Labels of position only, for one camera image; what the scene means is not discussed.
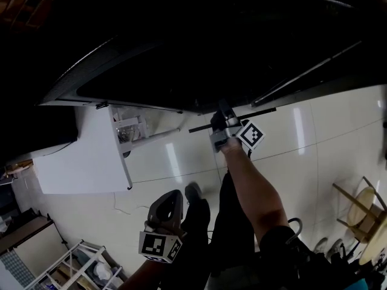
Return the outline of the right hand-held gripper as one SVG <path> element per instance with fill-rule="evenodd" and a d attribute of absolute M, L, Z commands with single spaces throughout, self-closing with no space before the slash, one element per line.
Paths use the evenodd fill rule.
<path fill-rule="evenodd" d="M 255 150 L 265 133 L 250 120 L 241 121 L 225 99 L 219 101 L 220 111 L 210 119 L 213 133 L 210 141 L 215 152 L 219 152 L 229 138 L 237 138 L 249 150 Z"/>

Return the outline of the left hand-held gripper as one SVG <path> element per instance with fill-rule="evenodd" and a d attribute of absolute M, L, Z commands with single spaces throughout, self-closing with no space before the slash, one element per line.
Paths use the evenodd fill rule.
<path fill-rule="evenodd" d="M 146 259 L 173 263 L 186 232 L 181 228 L 183 194 L 173 190 L 159 197 L 149 208 L 145 229 L 140 232 L 138 253 Z"/>

